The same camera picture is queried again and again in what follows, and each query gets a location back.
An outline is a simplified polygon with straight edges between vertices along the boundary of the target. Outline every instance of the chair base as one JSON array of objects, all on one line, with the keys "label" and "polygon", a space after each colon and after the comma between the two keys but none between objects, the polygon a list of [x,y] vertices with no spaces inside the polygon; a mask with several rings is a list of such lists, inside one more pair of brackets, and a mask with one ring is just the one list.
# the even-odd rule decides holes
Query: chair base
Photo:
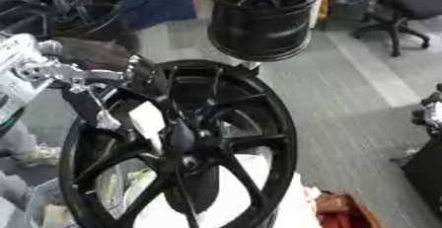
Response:
[{"label": "chair base", "polygon": [[391,54],[392,57],[398,57],[401,55],[399,33],[408,34],[421,38],[423,40],[421,47],[424,49],[427,49],[430,46],[429,36],[419,33],[415,30],[412,30],[408,26],[408,18],[406,17],[402,17],[399,14],[395,14],[392,20],[388,20],[380,16],[370,15],[364,19],[364,22],[367,23],[370,20],[376,21],[377,24],[364,25],[358,28],[354,32],[354,36],[356,38],[360,38],[361,35],[369,32],[378,32],[378,31],[387,32],[390,38],[392,39],[392,45],[393,45],[392,54]]}]

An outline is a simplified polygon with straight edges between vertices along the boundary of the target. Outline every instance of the black machine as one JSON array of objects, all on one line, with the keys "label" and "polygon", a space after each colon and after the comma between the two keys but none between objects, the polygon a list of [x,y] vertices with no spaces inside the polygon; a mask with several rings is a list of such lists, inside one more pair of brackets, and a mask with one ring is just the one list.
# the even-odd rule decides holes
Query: black machine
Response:
[{"label": "black machine", "polygon": [[430,140],[403,166],[405,176],[430,208],[442,217],[442,85],[422,100],[423,109],[413,113],[413,122],[425,125]]}]

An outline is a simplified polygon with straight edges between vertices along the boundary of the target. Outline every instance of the chair wheel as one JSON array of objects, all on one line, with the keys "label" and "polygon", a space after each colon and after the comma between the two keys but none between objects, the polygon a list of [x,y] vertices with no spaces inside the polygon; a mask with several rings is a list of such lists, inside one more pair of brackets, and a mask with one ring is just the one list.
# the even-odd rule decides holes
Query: chair wheel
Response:
[{"label": "chair wheel", "polygon": [[430,47],[430,41],[424,41],[423,44],[421,45],[422,49],[427,49],[428,47]]},{"label": "chair wheel", "polygon": [[360,39],[360,38],[361,38],[361,34],[360,34],[359,32],[351,33],[351,35],[352,35],[354,38],[356,38],[356,39]]},{"label": "chair wheel", "polygon": [[398,51],[392,52],[392,57],[399,57],[399,56],[401,56],[400,52],[398,52]]}]

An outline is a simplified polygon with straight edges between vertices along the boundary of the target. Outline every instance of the sneaker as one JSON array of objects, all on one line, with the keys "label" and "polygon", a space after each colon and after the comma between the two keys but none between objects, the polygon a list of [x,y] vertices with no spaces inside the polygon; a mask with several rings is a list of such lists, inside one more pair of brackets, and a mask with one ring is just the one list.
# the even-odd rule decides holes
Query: sneaker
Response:
[{"label": "sneaker", "polygon": [[61,148],[48,147],[45,144],[37,145],[36,148],[28,155],[16,157],[17,160],[24,163],[28,167],[40,165],[54,166],[58,164],[60,159]]}]

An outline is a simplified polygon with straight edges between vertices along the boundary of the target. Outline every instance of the office chair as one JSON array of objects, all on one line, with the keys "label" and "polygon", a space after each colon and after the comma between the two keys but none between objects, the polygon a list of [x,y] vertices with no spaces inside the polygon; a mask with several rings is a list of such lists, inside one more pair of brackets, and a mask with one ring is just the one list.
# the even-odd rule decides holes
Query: office chair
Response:
[{"label": "office chair", "polygon": [[[380,4],[393,11],[391,17],[375,13],[376,5]],[[430,46],[430,38],[408,26],[408,21],[425,20],[442,15],[442,0],[367,0],[363,23],[375,21],[376,24],[364,25],[354,33],[356,38],[362,34],[385,31],[392,39],[392,56],[401,55],[400,34],[416,36],[423,40],[422,48]]]}]

